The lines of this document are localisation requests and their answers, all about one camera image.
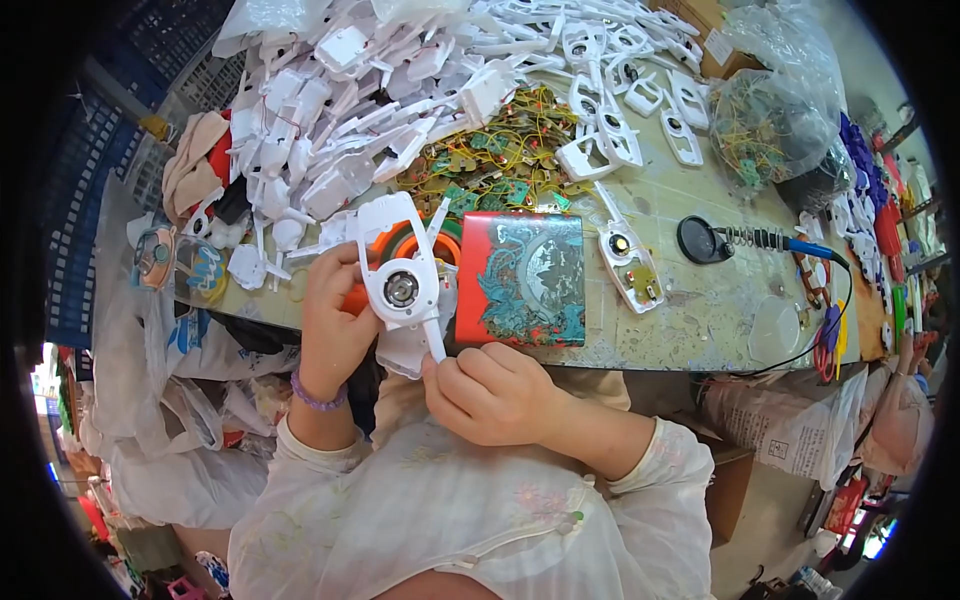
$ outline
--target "cable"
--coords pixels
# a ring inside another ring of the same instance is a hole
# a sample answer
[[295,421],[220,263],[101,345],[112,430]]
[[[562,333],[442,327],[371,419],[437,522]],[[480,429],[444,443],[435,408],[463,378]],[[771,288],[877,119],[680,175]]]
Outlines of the cable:
[[[853,294],[853,274],[850,272],[850,263],[848,263],[846,260],[836,260],[836,258],[833,258],[833,261],[834,261],[835,263],[837,263],[838,265],[840,265],[841,267],[843,267],[843,268],[844,268],[844,271],[847,272],[847,280],[850,282],[850,288],[847,290],[847,301],[844,303],[843,308],[840,309],[840,315],[837,317],[837,320],[836,320],[836,322],[833,324],[833,327],[831,327],[831,328],[829,329],[829,331],[827,331],[826,333],[824,333],[823,337],[825,337],[825,338],[829,337],[829,335],[830,335],[831,333],[833,333],[833,330],[840,326],[840,322],[843,321],[844,313],[847,312],[847,307],[850,306],[850,298],[851,298],[851,295]],[[735,377],[754,377],[754,376],[756,376],[756,375],[760,375],[760,374],[762,374],[762,373],[766,373],[766,372],[768,372],[768,371],[772,371],[773,369],[776,369],[777,367],[782,367],[783,365],[789,365],[790,363],[792,363],[793,361],[797,360],[798,358],[803,358],[804,356],[807,356],[807,355],[808,355],[810,352],[812,352],[813,349],[816,348],[816,347],[817,347],[817,345],[814,344],[814,345],[812,345],[810,348],[807,348],[806,350],[804,350],[804,351],[801,352],[800,354],[797,354],[797,355],[794,356],[793,358],[788,358],[788,359],[786,359],[786,360],[784,360],[784,361],[782,361],[782,362],[777,363],[776,365],[770,365],[769,367],[765,367],[765,368],[760,369],[760,370],[758,370],[758,371],[745,372],[745,373],[737,373],[737,372],[735,372],[735,373],[731,373],[731,375],[733,375],[733,376],[735,376]]]

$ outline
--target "work table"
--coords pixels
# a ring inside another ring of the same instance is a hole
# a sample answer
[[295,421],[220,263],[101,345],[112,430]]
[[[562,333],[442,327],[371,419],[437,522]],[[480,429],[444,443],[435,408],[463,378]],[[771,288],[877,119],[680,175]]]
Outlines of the work table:
[[[658,83],[667,86],[662,69]],[[748,371],[765,365],[751,360],[747,340],[760,302],[773,295],[807,307],[803,282],[789,252],[773,252],[735,246],[732,258],[711,265],[690,262],[677,242],[677,225],[689,215],[699,215],[713,226],[782,229],[794,234],[796,216],[773,186],[751,201],[734,197],[727,185],[720,159],[704,132],[698,135],[704,165],[688,167],[673,156],[664,138],[659,116],[643,118],[623,107],[630,127],[639,135],[644,169],[621,167],[602,179],[620,210],[651,250],[660,274],[666,301],[643,314],[634,313],[620,298],[604,267],[597,247],[597,226],[610,216],[589,195],[580,197],[571,210],[583,218],[585,270],[587,272],[587,342],[584,348],[529,348],[528,353],[544,364],[626,370]],[[375,185],[351,203],[351,207],[386,193],[388,185]],[[302,246],[316,243],[319,226],[307,229]],[[827,231],[827,246],[843,253],[845,243]],[[274,256],[268,234],[266,248]],[[293,275],[281,281],[277,292],[270,280],[260,289],[247,291],[230,279],[219,310],[269,324],[300,328],[300,303],[312,257],[288,260],[284,268]],[[834,267],[837,293],[844,299],[847,276]],[[856,324],[857,299],[847,308],[849,335],[843,362],[859,360]],[[811,309],[810,326],[802,329],[794,349],[799,353],[815,335],[823,311]],[[794,367],[810,365],[809,355]]]

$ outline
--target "wall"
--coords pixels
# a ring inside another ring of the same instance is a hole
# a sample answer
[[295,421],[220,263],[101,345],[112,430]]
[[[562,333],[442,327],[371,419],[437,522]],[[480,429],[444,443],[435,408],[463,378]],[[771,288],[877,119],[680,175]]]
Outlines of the wall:
[[[890,132],[895,132],[902,124],[897,108],[906,102],[907,93],[879,40],[848,0],[812,1],[820,8],[821,23],[840,61],[851,114],[856,115],[867,104],[867,99],[873,100]],[[913,132],[898,146],[897,152],[904,158],[915,157],[926,170],[929,181],[936,181],[923,129]]]

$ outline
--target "embroidered floral shirt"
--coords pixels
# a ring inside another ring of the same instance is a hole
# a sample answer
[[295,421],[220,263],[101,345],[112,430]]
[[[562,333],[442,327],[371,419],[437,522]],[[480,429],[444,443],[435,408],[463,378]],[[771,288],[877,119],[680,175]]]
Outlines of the embroidered floral shirt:
[[424,413],[383,447],[321,452],[286,419],[266,490],[230,534],[237,600],[367,600],[427,569],[516,600],[710,598],[713,461],[657,420],[607,501],[538,446],[470,444]]

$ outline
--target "bracelet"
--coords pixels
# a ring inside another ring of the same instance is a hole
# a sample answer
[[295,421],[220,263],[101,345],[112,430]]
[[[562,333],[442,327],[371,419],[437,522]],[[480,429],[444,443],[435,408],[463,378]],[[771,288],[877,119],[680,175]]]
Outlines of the bracelet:
[[347,384],[340,386],[340,389],[337,390],[337,395],[330,400],[329,402],[322,402],[317,400],[314,397],[311,397],[310,394],[303,389],[303,385],[300,384],[300,370],[297,369],[290,375],[290,385],[294,389],[294,394],[298,398],[303,400],[303,403],[309,406],[310,408],[319,410],[319,411],[332,411],[337,408],[340,408],[344,405],[344,402],[347,401]]

